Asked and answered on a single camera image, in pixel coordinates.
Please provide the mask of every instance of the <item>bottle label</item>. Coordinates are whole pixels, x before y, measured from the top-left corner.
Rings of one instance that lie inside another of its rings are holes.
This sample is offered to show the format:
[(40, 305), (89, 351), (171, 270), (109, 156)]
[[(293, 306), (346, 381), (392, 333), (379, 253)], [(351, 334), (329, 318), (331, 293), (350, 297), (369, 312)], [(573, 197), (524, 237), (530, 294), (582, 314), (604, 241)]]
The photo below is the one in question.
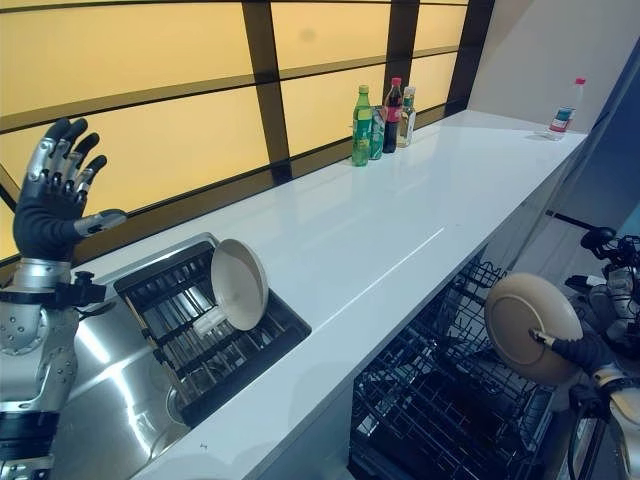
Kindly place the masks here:
[(409, 122), (407, 125), (407, 145), (411, 143), (411, 137), (413, 136), (413, 127), (416, 123), (416, 112), (412, 112), (409, 115)]
[(371, 117), (366, 120), (353, 122), (353, 143), (358, 149), (366, 149), (369, 151), (369, 138), (371, 134)]
[(386, 112), (386, 121), (389, 123), (397, 123), (400, 121), (402, 107), (384, 107)]
[(571, 107), (561, 107), (558, 109), (558, 113), (556, 113), (555, 118), (551, 121), (551, 125), (549, 125), (549, 130), (561, 133), (566, 132), (573, 118), (574, 110), (575, 109)]

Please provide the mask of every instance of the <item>white plate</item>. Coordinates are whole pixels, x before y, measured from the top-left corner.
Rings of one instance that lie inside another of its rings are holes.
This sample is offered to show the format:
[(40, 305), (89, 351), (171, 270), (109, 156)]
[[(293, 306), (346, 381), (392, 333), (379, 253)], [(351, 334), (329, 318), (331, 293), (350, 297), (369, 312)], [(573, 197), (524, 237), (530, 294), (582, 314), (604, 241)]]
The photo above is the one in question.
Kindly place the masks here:
[(258, 256), (244, 243), (220, 242), (211, 260), (211, 285), (218, 306), (238, 330), (255, 327), (267, 308), (269, 285)]
[(578, 371), (529, 335), (533, 328), (565, 340), (582, 338), (580, 321), (569, 300), (543, 278), (528, 273), (503, 278), (489, 292), (484, 315), (496, 351), (523, 377), (559, 385)]

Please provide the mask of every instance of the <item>metal wire rack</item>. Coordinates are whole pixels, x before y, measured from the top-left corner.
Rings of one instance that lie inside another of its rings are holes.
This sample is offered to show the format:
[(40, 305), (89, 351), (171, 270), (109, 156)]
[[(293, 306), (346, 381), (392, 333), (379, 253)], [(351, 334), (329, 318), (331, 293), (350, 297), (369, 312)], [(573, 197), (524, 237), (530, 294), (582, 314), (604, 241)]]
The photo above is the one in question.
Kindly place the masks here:
[(468, 264), (357, 377), (352, 429), (415, 478), (525, 478), (551, 392), (494, 352), (484, 298), (504, 272)]
[(260, 323), (236, 330), (226, 320), (200, 337), (193, 323), (216, 300), (213, 245), (200, 242), (115, 282), (142, 335), (172, 381), (168, 409), (195, 426), (291, 350), (310, 329), (273, 292)]

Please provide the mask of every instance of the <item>green bottle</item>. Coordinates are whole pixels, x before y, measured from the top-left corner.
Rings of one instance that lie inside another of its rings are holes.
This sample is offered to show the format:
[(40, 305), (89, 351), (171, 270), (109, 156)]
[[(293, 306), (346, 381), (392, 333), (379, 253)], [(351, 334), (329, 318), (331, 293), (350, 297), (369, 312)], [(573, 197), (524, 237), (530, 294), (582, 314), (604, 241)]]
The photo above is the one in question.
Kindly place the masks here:
[(372, 110), (369, 105), (369, 86), (358, 87), (358, 101), (353, 109), (353, 149), (351, 160), (356, 167), (364, 167), (369, 161)]

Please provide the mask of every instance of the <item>cable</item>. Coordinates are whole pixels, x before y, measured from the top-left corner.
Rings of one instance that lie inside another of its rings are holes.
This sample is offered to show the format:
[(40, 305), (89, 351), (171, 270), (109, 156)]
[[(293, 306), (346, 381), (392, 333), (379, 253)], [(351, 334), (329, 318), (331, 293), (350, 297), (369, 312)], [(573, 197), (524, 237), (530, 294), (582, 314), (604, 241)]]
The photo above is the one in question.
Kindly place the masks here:
[(571, 480), (576, 480), (576, 472), (573, 469), (573, 461), (575, 457), (576, 450), (576, 440), (578, 437), (578, 427), (580, 426), (580, 422), (584, 418), (584, 415), (587, 413), (588, 405), (583, 403), (580, 405), (580, 410), (578, 410), (578, 416), (576, 418), (576, 422), (573, 425), (573, 430), (571, 431), (571, 438), (569, 439), (569, 450), (567, 451), (567, 467), (569, 468), (569, 478)]

